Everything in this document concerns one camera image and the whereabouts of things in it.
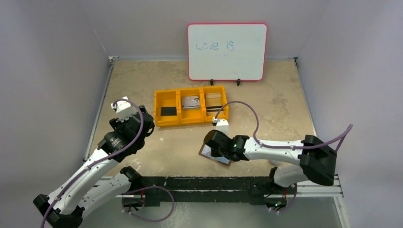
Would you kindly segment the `small clear plastic cup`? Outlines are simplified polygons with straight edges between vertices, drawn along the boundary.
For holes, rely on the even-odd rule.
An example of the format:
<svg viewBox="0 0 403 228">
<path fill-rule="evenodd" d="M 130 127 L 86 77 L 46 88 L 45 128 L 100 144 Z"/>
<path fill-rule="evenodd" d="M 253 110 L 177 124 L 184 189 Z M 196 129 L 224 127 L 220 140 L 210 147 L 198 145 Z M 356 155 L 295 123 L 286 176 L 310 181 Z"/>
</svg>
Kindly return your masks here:
<svg viewBox="0 0 403 228">
<path fill-rule="evenodd" d="M 279 166 L 282 166 L 283 162 L 269 160 L 269 164 L 271 164 L 272 166 L 275 166 L 275 167 L 279 167 Z"/>
</svg>

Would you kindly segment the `yellow three-compartment plastic bin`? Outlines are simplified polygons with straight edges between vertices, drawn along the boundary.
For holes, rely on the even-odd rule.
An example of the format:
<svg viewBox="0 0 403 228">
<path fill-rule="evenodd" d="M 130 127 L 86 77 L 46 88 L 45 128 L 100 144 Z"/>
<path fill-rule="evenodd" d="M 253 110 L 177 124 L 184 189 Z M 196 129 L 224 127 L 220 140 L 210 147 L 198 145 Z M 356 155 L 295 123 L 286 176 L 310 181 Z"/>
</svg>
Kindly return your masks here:
<svg viewBox="0 0 403 228">
<path fill-rule="evenodd" d="M 158 127 L 201 124 L 215 115 L 228 120 L 229 107 L 223 86 L 161 90 L 154 93 L 154 120 Z"/>
</svg>

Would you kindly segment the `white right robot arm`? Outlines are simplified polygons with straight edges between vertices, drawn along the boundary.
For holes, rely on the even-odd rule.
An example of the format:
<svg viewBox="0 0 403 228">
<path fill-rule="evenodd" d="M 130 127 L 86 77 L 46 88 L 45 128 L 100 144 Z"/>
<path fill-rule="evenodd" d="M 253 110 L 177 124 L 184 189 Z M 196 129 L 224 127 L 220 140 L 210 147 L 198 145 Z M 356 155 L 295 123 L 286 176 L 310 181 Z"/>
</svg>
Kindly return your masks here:
<svg viewBox="0 0 403 228">
<path fill-rule="evenodd" d="M 272 193 L 303 181 L 323 186 L 334 184 L 337 152 L 313 135 L 296 141 L 267 141 L 247 135 L 230 138 L 219 130 L 211 130 L 203 142 L 217 155 L 234 162 L 285 162 L 285 167 L 276 167 L 270 172 L 267 188 Z"/>
</svg>

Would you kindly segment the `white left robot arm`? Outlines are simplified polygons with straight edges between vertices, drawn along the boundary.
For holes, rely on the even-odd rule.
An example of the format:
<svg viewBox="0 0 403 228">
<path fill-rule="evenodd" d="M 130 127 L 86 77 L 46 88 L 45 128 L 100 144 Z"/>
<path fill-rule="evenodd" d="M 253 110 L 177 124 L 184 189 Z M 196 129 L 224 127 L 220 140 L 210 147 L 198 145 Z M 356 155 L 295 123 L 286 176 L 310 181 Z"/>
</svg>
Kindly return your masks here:
<svg viewBox="0 0 403 228">
<path fill-rule="evenodd" d="M 155 124 L 153 117 L 141 105 L 115 108 L 117 118 L 109 121 L 113 130 L 100 141 L 92 155 L 64 184 L 33 200 L 43 216 L 40 226 L 78 228 L 96 208 L 116 195 L 137 194 L 142 187 L 131 167 L 111 178 L 106 184 L 95 184 L 126 157 L 136 154 L 145 145 Z"/>
</svg>

